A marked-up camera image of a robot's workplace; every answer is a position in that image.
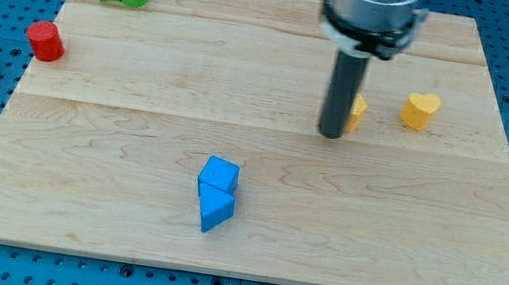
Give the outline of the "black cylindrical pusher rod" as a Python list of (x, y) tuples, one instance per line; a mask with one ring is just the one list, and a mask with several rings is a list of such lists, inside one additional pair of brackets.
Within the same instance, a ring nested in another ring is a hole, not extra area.
[(318, 123), (324, 137), (338, 139), (343, 135), (368, 63), (368, 58), (338, 51)]

